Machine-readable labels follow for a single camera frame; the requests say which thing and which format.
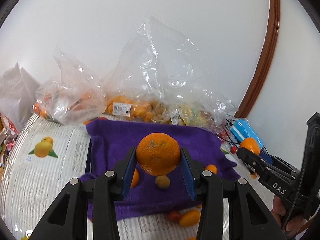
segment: purple cloth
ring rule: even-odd
[[[137,147],[142,138],[153,132],[173,137],[180,147],[187,147],[192,159],[204,167],[214,164],[220,178],[237,180],[240,177],[232,168],[236,164],[221,152],[220,140],[200,128],[102,119],[90,122],[86,128],[92,140],[91,173],[83,175],[81,181],[96,178],[112,169],[125,157],[129,147]],[[117,220],[166,213],[198,204],[187,193],[180,166],[168,174],[170,186],[164,190],[159,189],[155,177],[146,174],[138,164],[137,170],[140,176],[138,185],[130,189],[124,201],[115,202]],[[92,218],[92,204],[88,206],[88,218]]]

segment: metal screw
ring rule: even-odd
[[[107,171],[107,172],[106,172],[106,176],[107,176],[107,177],[112,177],[114,174],[115,174],[114,171]]]
[[[211,173],[211,171],[205,170],[205,171],[202,171],[202,175],[206,176],[206,177],[210,177],[212,175],[212,173]]]
[[[73,179],[70,180],[70,184],[71,184],[71,185],[75,185],[75,184],[77,184],[78,182],[79,182],[79,179],[78,179],[78,178],[73,178]]]
[[[247,184],[247,180],[246,180],[246,179],[244,179],[244,178],[240,178],[240,179],[238,179],[238,182],[239,182],[241,185],[245,185],[245,184]]]

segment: white plastic bag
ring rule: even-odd
[[[36,87],[32,79],[25,82],[18,63],[0,77],[0,113],[11,120],[18,132],[32,115]]]
[[[35,112],[62,124],[82,123],[106,109],[100,78],[71,55],[56,52],[60,78],[51,78],[36,91]]]

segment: plastic bag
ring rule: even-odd
[[[36,91],[34,111],[62,124],[94,119],[106,109],[100,79],[72,56],[56,52],[60,78],[51,78]]]
[[[106,113],[217,132],[236,107],[210,91],[207,76],[190,39],[152,17],[126,44],[106,82]]]
[[[33,79],[26,82],[23,70],[17,63],[0,77],[0,112],[11,120],[17,132],[21,132],[32,115],[34,88],[38,87]]]

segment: lemon illustration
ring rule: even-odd
[[[54,158],[58,158],[58,156],[55,154],[52,147],[53,147],[53,139],[49,136],[43,137],[42,140],[36,144],[34,150],[32,150],[29,153],[29,155],[34,154],[39,158],[44,158],[49,155]]]

